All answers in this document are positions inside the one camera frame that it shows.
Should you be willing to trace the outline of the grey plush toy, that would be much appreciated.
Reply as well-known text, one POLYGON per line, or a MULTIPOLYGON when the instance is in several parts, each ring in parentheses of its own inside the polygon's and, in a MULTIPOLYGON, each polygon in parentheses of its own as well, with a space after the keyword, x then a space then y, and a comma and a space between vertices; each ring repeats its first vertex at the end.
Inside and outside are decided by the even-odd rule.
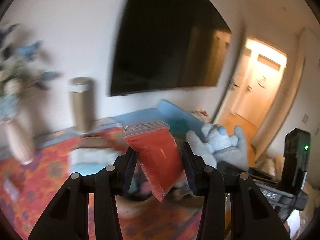
POLYGON ((205 123, 201 131, 204 141, 194 131, 186 133, 186 140, 193 153, 201 156, 206 165, 216 168, 217 163, 225 161, 248 171, 247 143, 241 126, 236 125, 232 135, 228 135, 226 129, 219 124, 205 123))

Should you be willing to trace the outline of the red zip bag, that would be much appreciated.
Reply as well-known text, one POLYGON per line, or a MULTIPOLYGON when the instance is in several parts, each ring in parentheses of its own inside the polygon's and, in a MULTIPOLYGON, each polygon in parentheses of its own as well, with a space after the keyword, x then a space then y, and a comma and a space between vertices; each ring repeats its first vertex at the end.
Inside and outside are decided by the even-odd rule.
POLYGON ((127 125, 123 139, 137 152, 152 194, 161 202, 184 178, 182 158, 170 126, 161 120, 127 125))

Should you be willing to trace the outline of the floral orange tablecloth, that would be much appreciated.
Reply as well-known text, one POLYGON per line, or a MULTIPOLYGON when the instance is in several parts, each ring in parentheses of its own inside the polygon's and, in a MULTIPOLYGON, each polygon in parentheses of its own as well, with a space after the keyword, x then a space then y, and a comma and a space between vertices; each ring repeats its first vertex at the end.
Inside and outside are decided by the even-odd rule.
MULTIPOLYGON (((68 155, 80 137, 36 150, 29 165, 15 158, 1 160, 1 182, 10 180, 19 191, 12 200, 1 188, 1 210, 22 239, 33 226, 54 194, 69 177, 68 155)), ((202 198, 176 202, 169 195, 159 202, 154 197, 132 202, 117 197, 117 208, 124 239, 195 239, 201 217, 202 198)))

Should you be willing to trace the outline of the blue tissue pack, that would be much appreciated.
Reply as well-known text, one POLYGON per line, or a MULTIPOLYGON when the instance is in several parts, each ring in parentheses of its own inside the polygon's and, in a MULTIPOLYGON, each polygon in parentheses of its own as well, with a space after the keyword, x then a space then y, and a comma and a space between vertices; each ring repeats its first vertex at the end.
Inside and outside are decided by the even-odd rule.
POLYGON ((122 154, 114 148, 77 148, 68 155, 69 172, 78 172, 82 176, 98 173, 106 166, 113 165, 122 154))

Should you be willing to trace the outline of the white ribbed vase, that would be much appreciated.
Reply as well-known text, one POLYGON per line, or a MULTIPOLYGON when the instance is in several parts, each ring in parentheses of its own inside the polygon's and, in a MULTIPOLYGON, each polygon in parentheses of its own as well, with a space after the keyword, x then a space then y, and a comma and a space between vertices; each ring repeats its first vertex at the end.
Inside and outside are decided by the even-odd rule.
POLYGON ((34 143, 17 120, 23 83, 18 78, 13 78, 7 81, 3 88, 1 123, 5 123, 9 149, 17 161, 22 165, 28 165, 34 159, 34 143))

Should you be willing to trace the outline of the wooden door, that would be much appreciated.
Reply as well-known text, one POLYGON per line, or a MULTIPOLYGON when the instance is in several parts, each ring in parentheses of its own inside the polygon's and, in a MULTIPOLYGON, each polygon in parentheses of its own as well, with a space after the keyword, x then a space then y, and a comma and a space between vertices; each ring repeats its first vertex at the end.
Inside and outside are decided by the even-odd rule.
POLYGON ((232 81, 229 109, 259 127, 278 92, 287 55, 255 38, 248 38, 232 81))

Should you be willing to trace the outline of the gold thermos bottle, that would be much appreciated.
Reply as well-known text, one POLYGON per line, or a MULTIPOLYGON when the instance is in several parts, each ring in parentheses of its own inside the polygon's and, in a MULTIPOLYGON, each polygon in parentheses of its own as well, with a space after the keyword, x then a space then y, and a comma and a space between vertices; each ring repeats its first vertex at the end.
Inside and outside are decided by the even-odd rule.
POLYGON ((89 77, 75 77, 68 81, 74 118, 74 129, 77 133, 88 133, 94 122, 94 82, 89 77))

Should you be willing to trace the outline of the blue white artificial flowers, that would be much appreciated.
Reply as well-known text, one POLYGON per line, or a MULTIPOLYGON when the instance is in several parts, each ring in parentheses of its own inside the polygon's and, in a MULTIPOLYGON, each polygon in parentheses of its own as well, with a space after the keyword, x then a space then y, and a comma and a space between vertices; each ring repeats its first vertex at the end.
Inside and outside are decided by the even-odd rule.
POLYGON ((9 42, 9 37, 19 24, 1 27, 1 97, 22 97, 29 88, 48 90, 47 83, 60 77, 56 71, 32 67, 38 58, 41 41, 18 47, 9 42))

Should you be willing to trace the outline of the black wall television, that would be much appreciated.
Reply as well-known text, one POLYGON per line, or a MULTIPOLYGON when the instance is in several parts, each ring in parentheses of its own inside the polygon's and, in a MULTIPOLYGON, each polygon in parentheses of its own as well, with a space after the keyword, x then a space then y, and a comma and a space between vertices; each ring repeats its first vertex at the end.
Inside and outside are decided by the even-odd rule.
POLYGON ((214 87, 230 35, 210 0, 127 0, 110 94, 214 87))

